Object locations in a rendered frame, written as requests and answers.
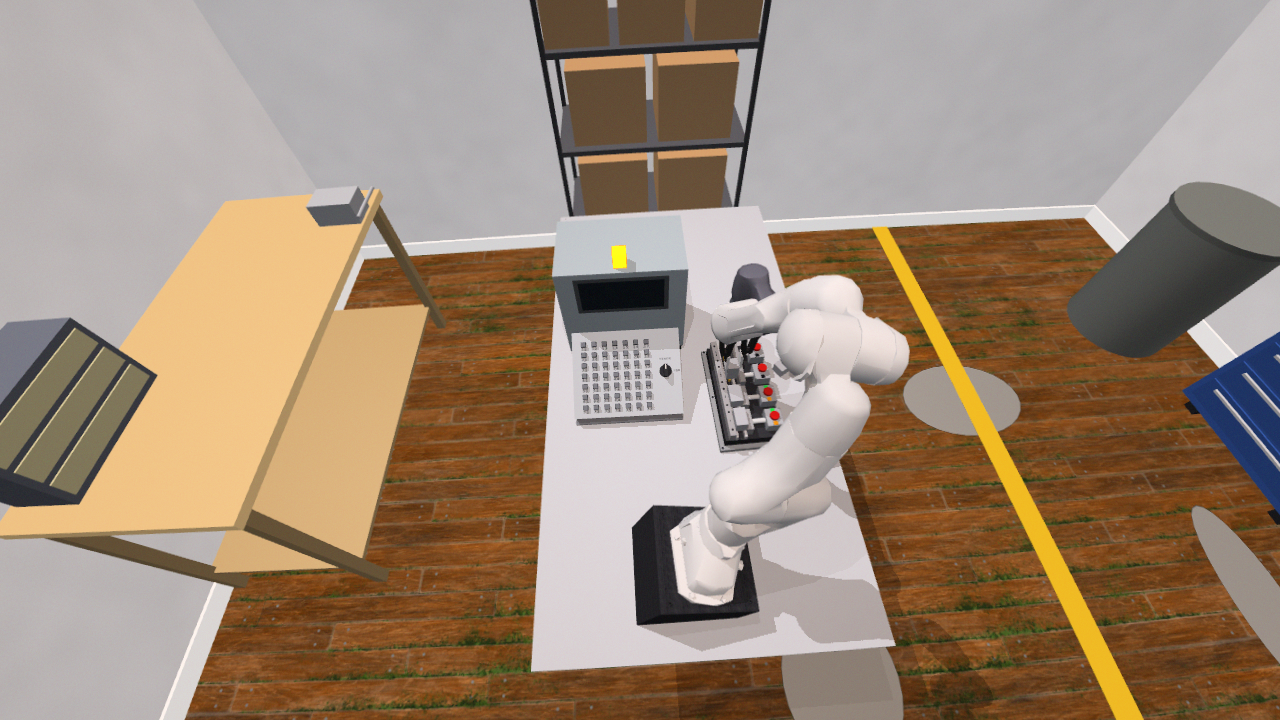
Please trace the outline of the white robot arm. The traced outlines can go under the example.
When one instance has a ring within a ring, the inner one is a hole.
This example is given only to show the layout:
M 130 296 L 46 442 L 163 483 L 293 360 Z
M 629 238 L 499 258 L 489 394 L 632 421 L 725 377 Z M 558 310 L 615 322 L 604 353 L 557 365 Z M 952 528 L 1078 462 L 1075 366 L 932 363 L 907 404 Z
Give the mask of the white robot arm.
M 778 333 L 788 375 L 806 379 L 771 443 L 716 473 L 710 503 L 669 530 L 678 594 L 710 606 L 733 600 L 749 541 L 829 509 L 826 475 L 870 415 L 870 400 L 855 382 L 890 386 L 909 363 L 906 337 L 867 316 L 860 288 L 844 275 L 817 275 L 774 293 L 768 269 L 751 263 L 739 268 L 731 293 L 710 316 L 716 340 L 732 345 Z

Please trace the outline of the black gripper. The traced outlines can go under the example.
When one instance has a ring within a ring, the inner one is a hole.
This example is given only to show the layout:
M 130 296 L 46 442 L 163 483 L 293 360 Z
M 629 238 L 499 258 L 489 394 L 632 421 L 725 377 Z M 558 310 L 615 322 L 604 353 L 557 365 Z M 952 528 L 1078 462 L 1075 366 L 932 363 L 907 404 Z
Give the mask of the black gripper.
M 758 342 L 758 340 L 759 340 L 760 337 L 762 337 L 762 336 L 759 336 L 759 337 L 755 337 L 755 338 L 751 338 L 751 340 L 749 341 L 749 343 L 748 343 L 748 340 L 742 340 L 742 341 L 741 341 L 741 348 L 740 348 L 740 352 L 739 352 L 739 366 L 740 366 L 740 368 L 742 368 L 742 359 L 748 357 L 748 355 L 746 355 L 746 354 L 753 354 L 753 350 L 755 348 L 755 346 L 756 346 L 756 342 Z M 722 342 L 719 341 L 719 350 L 721 350 L 721 356 L 724 356 L 724 370 L 728 370 L 728 366 L 730 366 L 730 355 L 732 354 L 732 350 L 733 350 L 733 345 L 736 345 L 736 343 L 737 343 L 737 342 L 735 342 L 735 343 L 732 343 L 732 345 L 727 345 L 727 346 L 726 346 L 726 348 L 724 348 L 724 343 L 722 343 Z

